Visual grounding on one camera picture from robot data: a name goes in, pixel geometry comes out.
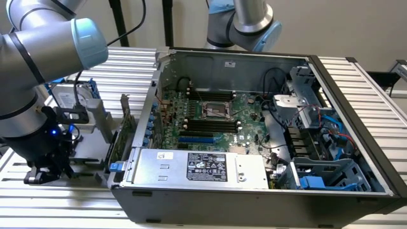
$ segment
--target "robotic arm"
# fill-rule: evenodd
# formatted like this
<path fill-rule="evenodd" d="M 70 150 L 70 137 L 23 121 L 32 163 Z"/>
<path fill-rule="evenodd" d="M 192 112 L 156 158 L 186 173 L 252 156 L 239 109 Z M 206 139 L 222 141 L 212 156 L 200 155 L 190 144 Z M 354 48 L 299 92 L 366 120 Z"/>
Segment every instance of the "robotic arm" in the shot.
<path fill-rule="evenodd" d="M 74 19 L 86 0 L 8 0 L 18 32 L 0 34 L 0 138 L 27 160 L 24 183 L 72 176 L 70 133 L 59 127 L 34 87 L 103 63 L 107 42 L 91 19 Z"/>
<path fill-rule="evenodd" d="M 268 51 L 282 33 L 264 0 L 212 0 L 206 48 Z"/>

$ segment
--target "blue ram slot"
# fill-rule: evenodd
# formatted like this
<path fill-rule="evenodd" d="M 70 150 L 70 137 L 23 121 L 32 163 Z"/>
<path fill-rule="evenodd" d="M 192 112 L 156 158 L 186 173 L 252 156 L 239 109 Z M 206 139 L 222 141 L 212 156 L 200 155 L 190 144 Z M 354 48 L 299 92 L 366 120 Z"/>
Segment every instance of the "blue ram slot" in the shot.
<path fill-rule="evenodd" d="M 188 143 L 210 143 L 215 144 L 216 140 L 211 137 L 179 137 L 179 142 L 188 142 Z"/>

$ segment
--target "green circuit board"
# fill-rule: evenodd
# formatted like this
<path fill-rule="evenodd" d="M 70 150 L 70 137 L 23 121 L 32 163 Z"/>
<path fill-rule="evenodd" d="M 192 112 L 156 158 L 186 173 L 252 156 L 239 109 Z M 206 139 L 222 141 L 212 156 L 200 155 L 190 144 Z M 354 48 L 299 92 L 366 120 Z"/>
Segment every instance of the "green circuit board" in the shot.
<path fill-rule="evenodd" d="M 256 96 L 251 94 L 236 94 L 236 97 L 231 102 L 214 102 L 212 101 L 196 101 L 188 100 L 184 93 L 175 91 L 167 91 L 163 94 L 164 101 L 171 101 L 171 106 L 167 106 L 164 110 L 164 142 L 163 149 L 178 149 L 178 138 L 183 129 L 184 119 L 192 120 L 227 120 L 240 121 L 242 130 L 238 133 L 219 133 L 214 132 L 215 144 L 188 143 L 188 150 L 196 151 L 219 151 L 234 152 L 234 150 L 244 150 L 250 154 L 262 154 L 263 149 L 259 149 L 259 145 L 255 144 L 255 135 L 262 138 L 267 134 L 267 128 L 264 121 L 260 120 L 260 101 L 255 100 Z M 203 103 L 226 104 L 230 106 L 230 117 L 204 117 L 203 115 Z M 195 106 L 195 112 L 190 112 L 191 106 Z"/>

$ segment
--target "white wall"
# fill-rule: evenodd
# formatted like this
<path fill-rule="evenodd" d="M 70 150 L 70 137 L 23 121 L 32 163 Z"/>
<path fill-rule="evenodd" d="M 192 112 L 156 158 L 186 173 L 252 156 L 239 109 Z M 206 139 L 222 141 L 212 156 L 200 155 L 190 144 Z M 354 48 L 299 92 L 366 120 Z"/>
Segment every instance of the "white wall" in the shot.
<path fill-rule="evenodd" d="M 142 18 L 142 1 L 122 0 L 127 29 Z M 395 59 L 407 59 L 407 0 L 267 0 L 283 23 L 272 52 L 353 56 L 366 69 L 389 70 Z M 162 0 L 147 0 L 147 20 L 130 36 L 132 46 L 164 45 Z M 108 0 L 88 0 L 79 17 L 92 18 L 107 40 L 118 36 Z M 204 0 L 175 0 L 175 45 L 203 47 L 207 31 Z M 0 7 L 0 32 L 10 30 Z"/>

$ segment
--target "power supply label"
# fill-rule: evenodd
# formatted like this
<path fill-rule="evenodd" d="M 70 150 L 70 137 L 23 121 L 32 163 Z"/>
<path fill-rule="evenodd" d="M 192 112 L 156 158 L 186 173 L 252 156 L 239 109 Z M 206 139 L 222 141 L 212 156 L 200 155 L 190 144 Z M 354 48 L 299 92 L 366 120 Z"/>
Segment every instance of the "power supply label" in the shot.
<path fill-rule="evenodd" d="M 188 153 L 187 179 L 227 182 L 226 154 Z"/>

